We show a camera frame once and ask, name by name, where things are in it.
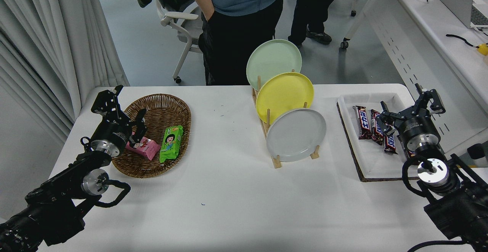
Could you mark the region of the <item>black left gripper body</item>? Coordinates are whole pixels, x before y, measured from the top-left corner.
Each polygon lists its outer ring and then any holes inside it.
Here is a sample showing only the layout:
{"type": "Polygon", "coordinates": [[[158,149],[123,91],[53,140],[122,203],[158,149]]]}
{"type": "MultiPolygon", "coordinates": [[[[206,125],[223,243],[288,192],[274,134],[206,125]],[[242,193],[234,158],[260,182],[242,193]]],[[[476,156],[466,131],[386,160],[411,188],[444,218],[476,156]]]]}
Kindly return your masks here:
{"type": "Polygon", "coordinates": [[[132,127],[103,120],[93,133],[93,150],[122,153],[132,134],[132,127]]]}

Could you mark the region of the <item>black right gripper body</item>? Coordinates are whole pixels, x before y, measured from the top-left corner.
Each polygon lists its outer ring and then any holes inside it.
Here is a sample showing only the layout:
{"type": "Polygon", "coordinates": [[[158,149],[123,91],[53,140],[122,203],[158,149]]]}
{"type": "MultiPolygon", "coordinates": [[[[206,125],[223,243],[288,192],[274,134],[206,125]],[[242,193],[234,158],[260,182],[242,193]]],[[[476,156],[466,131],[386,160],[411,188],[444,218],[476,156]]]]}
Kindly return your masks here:
{"type": "Polygon", "coordinates": [[[417,116],[405,120],[397,127],[404,146],[439,144],[440,134],[429,117],[417,116]]]}

